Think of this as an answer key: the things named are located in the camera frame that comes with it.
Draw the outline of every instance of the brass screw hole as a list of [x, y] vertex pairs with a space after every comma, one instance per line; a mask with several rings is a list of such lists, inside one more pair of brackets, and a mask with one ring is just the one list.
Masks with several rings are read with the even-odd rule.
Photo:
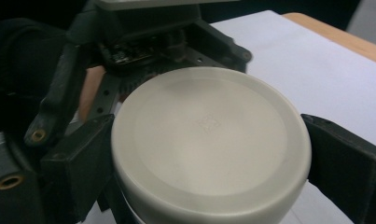
[[33, 135], [31, 135], [31, 139], [34, 141], [34, 142], [40, 142], [42, 141], [46, 136], [46, 132], [45, 130], [43, 129], [38, 129], [36, 130]]
[[0, 181], [0, 190], [13, 189], [18, 186], [23, 179], [22, 175], [10, 175], [5, 177]]

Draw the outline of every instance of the dark background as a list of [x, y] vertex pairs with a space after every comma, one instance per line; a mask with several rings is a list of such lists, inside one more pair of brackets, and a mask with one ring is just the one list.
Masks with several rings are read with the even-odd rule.
[[[0, 20], [29, 18], [67, 29], [86, 0], [0, 0]], [[345, 30], [360, 0], [241, 0], [202, 4], [202, 18], [223, 21], [263, 10], [300, 12]]]

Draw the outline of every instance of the white lid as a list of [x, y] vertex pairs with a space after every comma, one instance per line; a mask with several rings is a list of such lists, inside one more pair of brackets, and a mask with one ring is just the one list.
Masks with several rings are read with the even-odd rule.
[[279, 221], [311, 162], [306, 127], [285, 97], [208, 67], [135, 90], [115, 119], [112, 148], [124, 193], [146, 223]]

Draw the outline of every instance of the white cylindrical object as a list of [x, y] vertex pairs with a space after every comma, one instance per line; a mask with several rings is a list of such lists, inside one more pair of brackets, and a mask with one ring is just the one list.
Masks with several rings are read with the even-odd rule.
[[266, 83], [221, 68], [154, 77], [112, 130], [123, 193], [146, 224], [277, 223], [311, 164], [300, 114]]

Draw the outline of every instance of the wooden table edge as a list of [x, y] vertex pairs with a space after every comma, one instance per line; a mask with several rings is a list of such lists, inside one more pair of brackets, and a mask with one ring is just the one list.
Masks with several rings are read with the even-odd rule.
[[318, 21], [298, 12], [286, 13], [285, 18], [316, 32], [317, 34], [342, 45], [364, 57], [376, 62], [376, 45], [355, 35], [348, 34], [340, 29]]

